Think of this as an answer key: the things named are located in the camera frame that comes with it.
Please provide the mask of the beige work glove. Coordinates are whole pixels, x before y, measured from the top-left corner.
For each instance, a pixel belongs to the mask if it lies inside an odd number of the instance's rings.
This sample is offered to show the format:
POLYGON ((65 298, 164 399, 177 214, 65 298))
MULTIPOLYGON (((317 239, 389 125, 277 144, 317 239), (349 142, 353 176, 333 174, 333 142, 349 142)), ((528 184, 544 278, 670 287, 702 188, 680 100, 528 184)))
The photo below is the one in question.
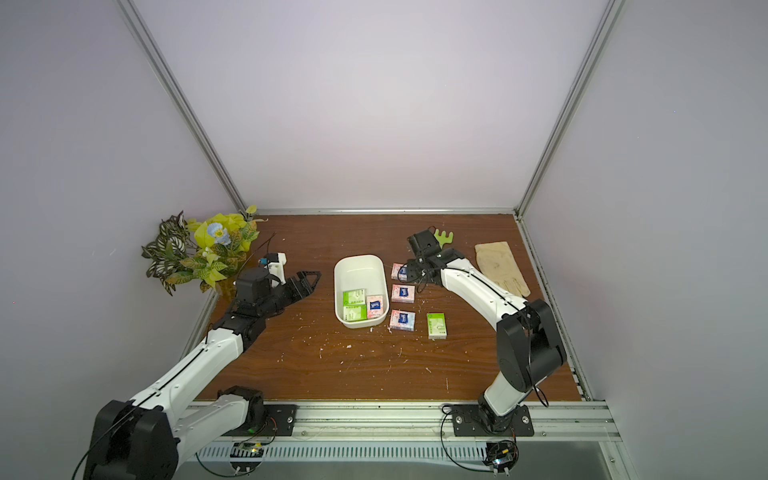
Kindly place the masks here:
POLYGON ((531 291, 506 241, 475 246, 479 270, 513 295, 527 298, 531 291))

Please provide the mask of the aluminium front rail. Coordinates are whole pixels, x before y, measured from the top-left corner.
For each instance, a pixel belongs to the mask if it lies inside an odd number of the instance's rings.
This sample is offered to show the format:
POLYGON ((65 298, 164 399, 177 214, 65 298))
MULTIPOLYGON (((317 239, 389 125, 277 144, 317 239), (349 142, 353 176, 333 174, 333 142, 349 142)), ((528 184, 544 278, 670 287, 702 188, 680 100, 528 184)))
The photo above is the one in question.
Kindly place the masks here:
POLYGON ((475 403, 441 401, 270 402, 273 412, 264 440, 298 442, 436 441, 485 442, 502 438, 531 441, 619 442, 621 436, 603 402, 553 402, 548 407, 521 404, 503 432, 491 432, 475 403))

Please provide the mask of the green tissue pack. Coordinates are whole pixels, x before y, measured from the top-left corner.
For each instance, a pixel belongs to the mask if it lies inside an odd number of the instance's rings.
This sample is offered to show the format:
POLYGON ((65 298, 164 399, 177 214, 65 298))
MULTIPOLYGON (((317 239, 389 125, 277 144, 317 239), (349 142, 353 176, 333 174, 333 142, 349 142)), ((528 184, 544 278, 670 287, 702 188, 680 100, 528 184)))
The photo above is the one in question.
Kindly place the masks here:
POLYGON ((359 322, 368 319, 368 311, 365 304, 344 305, 342 307, 342 320, 347 323, 359 322))
POLYGON ((444 340, 447 338, 447 325, 444 313, 428 313, 426 319, 428 338, 430 340, 444 340))
POLYGON ((366 291, 364 289, 346 290, 342 293, 344 306, 364 305, 366 303, 366 291))

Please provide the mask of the white storage box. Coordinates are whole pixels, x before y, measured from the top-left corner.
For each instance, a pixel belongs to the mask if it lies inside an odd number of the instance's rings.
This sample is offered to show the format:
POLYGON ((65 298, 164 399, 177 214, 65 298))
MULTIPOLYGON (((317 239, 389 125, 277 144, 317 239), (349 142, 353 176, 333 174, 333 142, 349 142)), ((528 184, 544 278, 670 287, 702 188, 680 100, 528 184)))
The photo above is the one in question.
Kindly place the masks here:
POLYGON ((390 302, 382 260, 371 254, 339 260, 333 272, 334 311, 350 329, 374 327, 388 316, 390 302))

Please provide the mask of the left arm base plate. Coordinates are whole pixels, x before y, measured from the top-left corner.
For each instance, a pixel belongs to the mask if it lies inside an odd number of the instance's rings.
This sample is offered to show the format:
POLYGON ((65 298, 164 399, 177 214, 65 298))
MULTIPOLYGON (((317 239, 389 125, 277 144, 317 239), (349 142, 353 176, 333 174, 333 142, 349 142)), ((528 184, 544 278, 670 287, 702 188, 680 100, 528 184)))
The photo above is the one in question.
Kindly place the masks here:
POLYGON ((224 433, 225 437, 290 437, 293 434, 298 406, 296 404, 266 404, 255 420, 224 433))

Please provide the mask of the pink tissue pack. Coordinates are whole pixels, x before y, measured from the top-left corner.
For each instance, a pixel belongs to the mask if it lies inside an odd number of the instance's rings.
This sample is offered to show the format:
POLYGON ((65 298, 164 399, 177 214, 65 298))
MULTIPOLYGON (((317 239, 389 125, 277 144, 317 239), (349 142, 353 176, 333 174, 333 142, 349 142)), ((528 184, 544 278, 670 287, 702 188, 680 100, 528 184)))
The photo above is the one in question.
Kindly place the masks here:
POLYGON ((368 319, 381 317, 384 312, 384 297, 382 295, 369 295, 366 297, 366 310, 368 319))
POLYGON ((399 282, 408 281, 407 265, 394 263, 391 270, 391 278, 399 282))
POLYGON ((413 304, 415 302, 416 287, 414 285, 393 284, 391 300, 396 303, 413 304))
POLYGON ((392 310, 389 321, 391 330, 409 331, 415 330, 416 313, 404 310, 392 310))

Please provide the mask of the artificial plant in vase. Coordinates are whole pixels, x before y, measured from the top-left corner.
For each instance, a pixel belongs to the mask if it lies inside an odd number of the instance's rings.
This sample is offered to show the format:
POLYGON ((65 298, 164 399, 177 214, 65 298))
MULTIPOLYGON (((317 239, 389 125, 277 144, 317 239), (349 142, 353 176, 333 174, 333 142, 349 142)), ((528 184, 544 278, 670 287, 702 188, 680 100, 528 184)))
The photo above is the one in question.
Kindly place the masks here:
POLYGON ((257 213, 251 205, 204 221, 188 219, 183 212, 162 220, 155 238, 141 247, 141 257, 148 261, 145 276, 158 280, 170 295, 193 282, 203 292, 223 289, 250 258, 264 221, 257 213))

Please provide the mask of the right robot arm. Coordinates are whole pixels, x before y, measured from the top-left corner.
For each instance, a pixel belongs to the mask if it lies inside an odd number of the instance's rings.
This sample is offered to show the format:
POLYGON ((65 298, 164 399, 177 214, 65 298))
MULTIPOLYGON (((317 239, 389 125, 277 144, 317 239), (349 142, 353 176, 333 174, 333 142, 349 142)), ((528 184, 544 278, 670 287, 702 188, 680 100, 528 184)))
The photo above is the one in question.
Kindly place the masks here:
POLYGON ((414 257, 406 262, 406 281, 434 284, 463 299, 496 332, 500 373, 478 400, 478 420, 490 434, 512 428, 521 403, 534 393, 548 404, 539 385, 568 361, 551 307, 529 301, 496 284, 460 252, 444 248, 429 230, 408 238, 414 257))

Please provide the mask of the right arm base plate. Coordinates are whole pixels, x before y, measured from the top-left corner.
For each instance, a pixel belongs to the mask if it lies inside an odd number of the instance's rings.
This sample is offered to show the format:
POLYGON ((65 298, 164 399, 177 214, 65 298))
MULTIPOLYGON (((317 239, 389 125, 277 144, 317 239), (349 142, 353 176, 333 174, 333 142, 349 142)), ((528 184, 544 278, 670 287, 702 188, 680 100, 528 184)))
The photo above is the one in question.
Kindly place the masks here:
POLYGON ((457 437, 533 437, 533 420, 526 405, 518 405, 508 414, 496 415, 479 404, 446 404, 444 409, 457 437))

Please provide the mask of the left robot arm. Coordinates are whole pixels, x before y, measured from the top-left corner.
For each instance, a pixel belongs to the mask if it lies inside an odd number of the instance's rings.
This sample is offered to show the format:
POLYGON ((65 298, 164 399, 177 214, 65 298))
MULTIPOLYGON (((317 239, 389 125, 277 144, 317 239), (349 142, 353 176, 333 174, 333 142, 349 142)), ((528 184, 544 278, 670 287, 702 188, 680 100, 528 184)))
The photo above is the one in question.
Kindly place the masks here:
POLYGON ((261 391, 230 387, 207 407, 186 411, 202 390, 245 353, 269 319, 312 295, 318 271, 284 274, 281 262, 249 269, 234 283, 230 308, 204 339, 165 375, 96 415, 90 446, 75 468, 84 479, 170 479, 203 447, 231 432, 259 434, 269 425, 261 391))

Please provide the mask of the circuit board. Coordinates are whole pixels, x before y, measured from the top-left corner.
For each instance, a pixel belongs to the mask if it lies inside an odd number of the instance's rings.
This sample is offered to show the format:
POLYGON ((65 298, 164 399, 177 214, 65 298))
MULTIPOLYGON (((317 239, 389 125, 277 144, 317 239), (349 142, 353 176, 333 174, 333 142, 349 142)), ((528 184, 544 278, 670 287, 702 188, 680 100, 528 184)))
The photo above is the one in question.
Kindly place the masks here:
POLYGON ((520 458, 519 447, 512 439, 487 442, 483 464, 495 474, 508 476, 520 458))
POLYGON ((261 443, 238 442, 230 451, 230 465, 236 476, 248 475, 258 468, 265 453, 261 443))

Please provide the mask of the left circuit board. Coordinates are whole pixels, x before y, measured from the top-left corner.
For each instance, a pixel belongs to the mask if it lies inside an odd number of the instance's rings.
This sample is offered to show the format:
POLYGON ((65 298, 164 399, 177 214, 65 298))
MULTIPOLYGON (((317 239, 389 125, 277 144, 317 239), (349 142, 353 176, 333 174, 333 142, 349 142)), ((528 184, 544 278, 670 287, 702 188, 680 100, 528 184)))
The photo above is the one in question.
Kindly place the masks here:
POLYGON ((238 442, 230 451, 230 465, 236 476, 248 475, 258 468, 265 453, 261 443, 238 442))

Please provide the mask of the green toy rake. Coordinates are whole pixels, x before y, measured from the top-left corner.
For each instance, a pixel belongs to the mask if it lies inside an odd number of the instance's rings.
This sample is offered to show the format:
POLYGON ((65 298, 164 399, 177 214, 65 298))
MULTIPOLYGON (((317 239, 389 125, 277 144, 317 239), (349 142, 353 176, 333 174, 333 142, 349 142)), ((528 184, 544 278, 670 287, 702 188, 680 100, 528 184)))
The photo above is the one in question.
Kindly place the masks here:
POLYGON ((434 236, 438 241, 440 248, 444 248, 446 245, 452 244, 454 240, 454 233, 452 231, 436 229, 434 231, 434 236))

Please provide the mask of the right circuit board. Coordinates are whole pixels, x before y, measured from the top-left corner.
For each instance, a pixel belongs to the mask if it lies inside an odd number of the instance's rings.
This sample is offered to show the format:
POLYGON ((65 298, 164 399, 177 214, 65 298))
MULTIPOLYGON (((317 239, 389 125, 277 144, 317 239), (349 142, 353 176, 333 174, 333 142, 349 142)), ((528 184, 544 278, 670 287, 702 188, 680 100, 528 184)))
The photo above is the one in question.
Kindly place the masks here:
POLYGON ((512 439, 487 442, 483 464, 495 474, 508 476, 520 458, 519 447, 512 439))

